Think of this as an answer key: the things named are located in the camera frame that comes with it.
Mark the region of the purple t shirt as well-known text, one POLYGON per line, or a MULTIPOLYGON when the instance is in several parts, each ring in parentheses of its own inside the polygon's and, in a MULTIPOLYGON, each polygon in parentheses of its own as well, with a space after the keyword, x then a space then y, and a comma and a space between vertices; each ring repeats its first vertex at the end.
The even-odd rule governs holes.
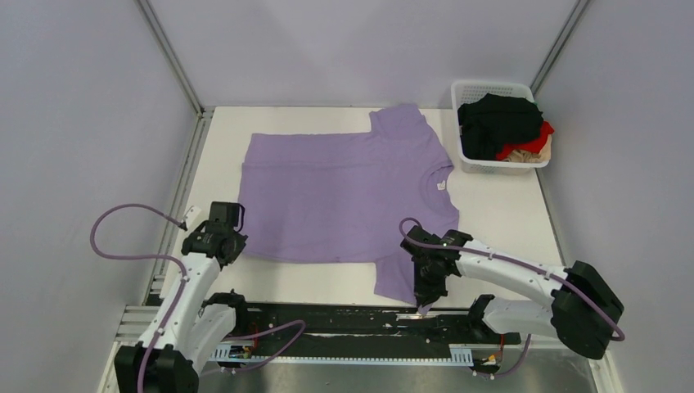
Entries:
POLYGON ((373 111, 366 133, 255 133, 242 164, 247 255, 290 263, 367 263, 374 292, 416 301, 415 267, 399 223, 412 217, 436 234, 459 212, 446 183, 453 172, 417 106, 373 111))

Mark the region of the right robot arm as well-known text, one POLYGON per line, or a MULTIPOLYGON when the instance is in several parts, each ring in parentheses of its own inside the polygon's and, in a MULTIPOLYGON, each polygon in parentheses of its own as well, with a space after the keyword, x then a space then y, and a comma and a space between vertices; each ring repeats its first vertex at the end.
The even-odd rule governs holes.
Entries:
POLYGON ((550 337, 588 359, 601 359, 609 344, 625 339, 618 322, 624 305, 590 264, 570 267, 524 260, 499 251, 468 233, 442 237, 419 223, 402 229, 401 247, 414 263, 414 296, 420 308, 448 295, 448 277, 490 282, 519 294, 519 300, 481 295, 470 308, 467 330, 477 341, 527 333, 550 337))

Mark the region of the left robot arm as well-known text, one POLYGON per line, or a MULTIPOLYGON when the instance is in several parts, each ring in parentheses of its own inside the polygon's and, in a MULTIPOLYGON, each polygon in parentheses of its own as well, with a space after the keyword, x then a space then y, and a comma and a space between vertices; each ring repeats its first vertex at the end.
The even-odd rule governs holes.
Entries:
POLYGON ((196 392, 201 371, 225 336, 250 330, 246 299, 234 290, 209 293, 223 268, 246 245, 241 234, 246 209, 214 201, 197 227, 201 211, 191 208, 181 223, 187 236, 177 263, 178 282, 145 332, 132 346, 121 346, 114 359, 121 392, 196 392))

